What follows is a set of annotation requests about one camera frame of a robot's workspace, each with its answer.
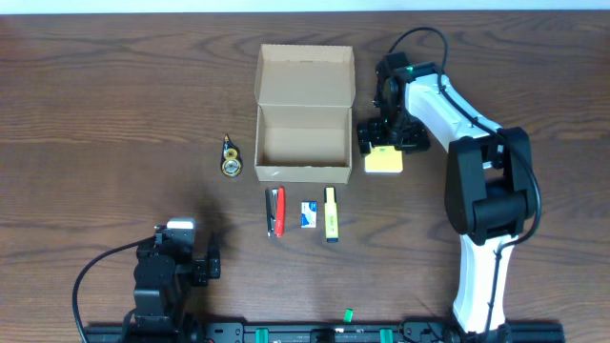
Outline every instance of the cardboard box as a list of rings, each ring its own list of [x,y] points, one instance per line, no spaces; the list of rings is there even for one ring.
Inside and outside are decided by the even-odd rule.
[[[347,183],[355,93],[352,47],[262,45],[254,86],[258,180]]]

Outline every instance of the yellow square object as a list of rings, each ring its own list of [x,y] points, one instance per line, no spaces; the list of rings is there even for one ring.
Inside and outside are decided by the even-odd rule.
[[[374,147],[364,157],[365,172],[402,172],[402,151],[394,147]]]

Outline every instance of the green block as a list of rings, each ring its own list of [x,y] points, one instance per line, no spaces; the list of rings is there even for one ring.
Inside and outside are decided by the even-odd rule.
[[[256,343],[269,343],[269,330],[256,329],[254,335],[256,336]]]
[[[379,330],[379,335],[381,336],[381,343],[394,342],[394,333],[392,333],[392,329],[381,329]]]
[[[354,317],[354,310],[345,309],[345,316],[343,317],[343,321],[346,323],[351,323],[353,317]]]

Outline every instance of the box lid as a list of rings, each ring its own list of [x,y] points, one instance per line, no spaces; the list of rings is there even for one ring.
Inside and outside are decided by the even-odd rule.
[[[258,105],[352,107],[352,47],[260,46],[254,95]]]

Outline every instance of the wooden tabletop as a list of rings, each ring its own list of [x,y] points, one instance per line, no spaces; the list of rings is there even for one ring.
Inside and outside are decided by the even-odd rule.
[[[93,257],[153,234],[172,216],[214,230],[222,277],[197,290],[198,314],[248,321],[398,322],[445,315],[458,289],[459,238],[443,207],[438,142],[397,176],[366,175],[356,136],[336,185],[341,238],[300,229],[321,184],[285,184],[287,232],[266,233],[254,174],[254,71],[263,43],[348,45],[354,125],[371,105],[375,63],[405,30],[451,39],[447,72],[490,119],[532,139],[544,215],[513,252],[504,310],[557,319],[570,341],[610,337],[610,13],[397,12],[142,14],[0,18],[0,341],[77,342],[75,277]],[[434,35],[405,40],[438,60]],[[227,132],[236,179],[219,170]],[[133,308],[134,251],[94,267],[86,323]]]

